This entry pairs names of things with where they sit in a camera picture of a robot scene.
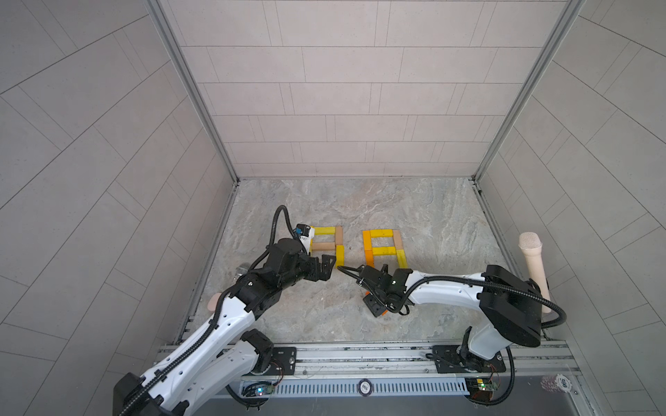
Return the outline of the natural wood block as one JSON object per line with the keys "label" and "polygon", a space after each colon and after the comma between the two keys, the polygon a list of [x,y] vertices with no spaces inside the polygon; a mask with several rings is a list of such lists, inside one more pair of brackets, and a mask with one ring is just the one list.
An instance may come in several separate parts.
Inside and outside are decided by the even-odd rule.
{"label": "natural wood block", "polygon": [[335,251],[336,244],[334,242],[315,242],[310,245],[311,251]]}
{"label": "natural wood block", "polygon": [[341,225],[335,227],[335,245],[343,246],[343,227]]}
{"label": "natural wood block", "polygon": [[402,242],[402,234],[400,233],[399,230],[393,230],[393,242],[394,242],[394,247],[397,251],[403,251],[404,246]]}

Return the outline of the yellow block pair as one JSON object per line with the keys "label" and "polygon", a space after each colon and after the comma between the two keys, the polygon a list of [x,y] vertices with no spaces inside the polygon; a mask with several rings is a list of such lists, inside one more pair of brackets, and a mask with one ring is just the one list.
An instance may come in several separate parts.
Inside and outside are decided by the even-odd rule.
{"label": "yellow block pair", "polygon": [[394,231],[390,229],[370,230],[369,235],[372,239],[388,239],[394,237]]}
{"label": "yellow block pair", "polygon": [[395,247],[388,246],[388,247],[373,247],[372,248],[372,254],[374,257],[376,256],[396,256],[397,250]]}

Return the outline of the orange block small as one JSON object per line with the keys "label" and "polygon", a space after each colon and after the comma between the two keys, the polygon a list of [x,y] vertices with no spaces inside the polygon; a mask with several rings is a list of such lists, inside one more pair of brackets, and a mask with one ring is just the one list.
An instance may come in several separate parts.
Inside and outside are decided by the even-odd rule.
{"label": "orange block small", "polygon": [[364,251],[365,252],[372,252],[372,242],[371,242],[370,231],[363,231],[362,232],[362,240],[364,241]]}

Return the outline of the yellow block bottom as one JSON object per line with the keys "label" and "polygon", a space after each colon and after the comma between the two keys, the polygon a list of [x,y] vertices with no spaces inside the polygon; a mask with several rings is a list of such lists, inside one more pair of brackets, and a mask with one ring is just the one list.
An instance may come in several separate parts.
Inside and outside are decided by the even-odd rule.
{"label": "yellow block bottom", "polygon": [[344,266],[344,260],[344,246],[339,244],[336,246],[336,266]]}

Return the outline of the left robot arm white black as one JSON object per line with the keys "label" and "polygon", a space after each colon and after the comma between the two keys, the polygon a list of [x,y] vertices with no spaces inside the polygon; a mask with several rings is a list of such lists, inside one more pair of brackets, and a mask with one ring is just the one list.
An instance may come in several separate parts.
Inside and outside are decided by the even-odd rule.
{"label": "left robot arm white black", "polygon": [[280,239],[218,298],[213,315],[143,375],[126,374],[113,392],[114,415],[192,415],[213,395],[269,366],[273,343],[253,327],[301,280],[327,281],[336,257],[313,257],[297,239]]}

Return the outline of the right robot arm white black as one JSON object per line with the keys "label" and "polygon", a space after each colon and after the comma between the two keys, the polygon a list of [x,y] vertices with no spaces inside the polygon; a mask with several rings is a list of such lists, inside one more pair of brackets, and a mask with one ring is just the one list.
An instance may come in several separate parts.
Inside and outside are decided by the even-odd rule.
{"label": "right robot arm white black", "polygon": [[384,266],[338,270],[367,289],[364,299],[379,317],[385,312],[408,315],[412,306],[443,304],[474,310],[484,315],[482,324],[469,327],[461,346],[454,352],[451,366],[468,372],[481,372],[501,350],[516,344],[536,348],[541,331],[565,323],[567,314],[541,295],[533,280],[522,281],[499,265],[489,265],[483,273],[447,276]]}

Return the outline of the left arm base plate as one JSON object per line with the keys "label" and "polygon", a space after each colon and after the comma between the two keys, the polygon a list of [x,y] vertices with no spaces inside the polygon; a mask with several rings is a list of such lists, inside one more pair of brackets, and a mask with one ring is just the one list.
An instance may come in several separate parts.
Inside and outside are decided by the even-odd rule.
{"label": "left arm base plate", "polygon": [[269,367],[262,373],[268,376],[286,376],[295,374],[298,350],[295,347],[275,347]]}

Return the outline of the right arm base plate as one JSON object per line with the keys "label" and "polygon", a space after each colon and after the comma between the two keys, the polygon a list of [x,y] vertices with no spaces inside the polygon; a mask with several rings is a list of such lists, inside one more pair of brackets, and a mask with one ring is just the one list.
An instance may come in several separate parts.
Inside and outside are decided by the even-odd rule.
{"label": "right arm base plate", "polygon": [[506,363],[500,353],[488,361],[471,353],[462,355],[460,349],[459,346],[453,345],[435,345],[429,353],[426,353],[426,358],[435,363],[438,374],[506,372]]}

